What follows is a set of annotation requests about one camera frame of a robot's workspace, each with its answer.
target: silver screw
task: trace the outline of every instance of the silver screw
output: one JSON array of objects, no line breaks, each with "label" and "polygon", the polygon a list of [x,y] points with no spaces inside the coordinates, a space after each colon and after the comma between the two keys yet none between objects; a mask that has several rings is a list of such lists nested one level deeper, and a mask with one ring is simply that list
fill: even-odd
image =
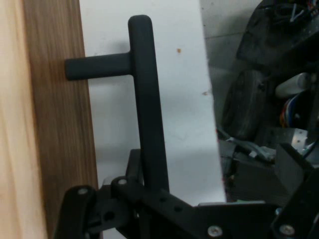
[{"label": "silver screw", "polygon": [[79,189],[78,194],[83,195],[83,194],[86,194],[87,192],[88,192],[88,190],[86,188],[81,188],[81,189]]},{"label": "silver screw", "polygon": [[285,236],[292,236],[295,234],[295,229],[290,225],[281,225],[279,231]]},{"label": "silver screw", "polygon": [[217,238],[223,235],[223,230],[219,226],[210,226],[207,233],[211,238]]},{"label": "silver screw", "polygon": [[120,179],[120,180],[118,181],[118,184],[120,184],[120,185],[124,185],[124,184],[126,184],[126,183],[127,183],[126,179]]},{"label": "silver screw", "polygon": [[275,210],[275,215],[278,216],[281,213],[282,210],[283,210],[282,208],[277,208]]}]

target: wire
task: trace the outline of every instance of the wire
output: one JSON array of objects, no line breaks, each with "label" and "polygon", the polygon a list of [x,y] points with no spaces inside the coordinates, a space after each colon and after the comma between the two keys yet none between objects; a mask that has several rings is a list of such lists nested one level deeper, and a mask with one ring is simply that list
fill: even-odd
[{"label": "wire", "polygon": [[274,9],[274,25],[297,24],[308,16],[317,15],[318,9],[317,1],[308,2],[308,7],[296,3],[277,4]]},{"label": "wire", "polygon": [[226,139],[226,141],[233,142],[234,144],[249,150],[249,151],[254,151],[257,153],[257,155],[263,160],[266,161],[267,163],[271,163],[272,160],[274,159],[274,156],[268,153],[266,150],[264,150],[262,147],[254,144],[253,142],[249,141],[243,141],[239,140],[236,138],[231,137],[226,131],[224,131],[221,127],[217,127],[217,131],[220,132]]}]

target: black door handle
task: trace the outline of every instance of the black door handle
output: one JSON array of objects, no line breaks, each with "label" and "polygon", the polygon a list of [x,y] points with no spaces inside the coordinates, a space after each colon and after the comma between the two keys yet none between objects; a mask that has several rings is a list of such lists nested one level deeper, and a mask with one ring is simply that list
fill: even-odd
[{"label": "black door handle", "polygon": [[130,52],[68,59],[65,74],[69,80],[133,76],[145,186],[169,191],[152,21],[138,15],[128,25]]}]

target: wheel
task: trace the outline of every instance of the wheel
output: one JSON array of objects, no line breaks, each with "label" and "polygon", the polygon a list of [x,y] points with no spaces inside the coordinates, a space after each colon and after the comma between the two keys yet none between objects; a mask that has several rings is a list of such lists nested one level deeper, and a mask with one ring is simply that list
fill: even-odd
[{"label": "wheel", "polygon": [[263,74],[255,70],[241,72],[228,91],[222,117],[224,130],[234,138],[251,139],[256,133],[265,102]]}]

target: machine parts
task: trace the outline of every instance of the machine parts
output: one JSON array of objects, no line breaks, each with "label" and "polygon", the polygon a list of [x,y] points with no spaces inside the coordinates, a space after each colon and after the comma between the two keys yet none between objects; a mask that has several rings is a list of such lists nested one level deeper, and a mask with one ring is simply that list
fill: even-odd
[{"label": "machine parts", "polygon": [[255,142],[276,149],[280,143],[290,144],[298,153],[303,154],[308,132],[298,128],[261,128]]},{"label": "machine parts", "polygon": [[231,85],[225,102],[222,127],[232,137],[248,140],[254,136],[266,101],[264,78],[259,71],[246,70]]},{"label": "machine parts", "polygon": [[300,73],[277,86],[275,91],[276,97],[281,99],[289,98],[293,95],[309,89],[310,85],[310,74]]}]

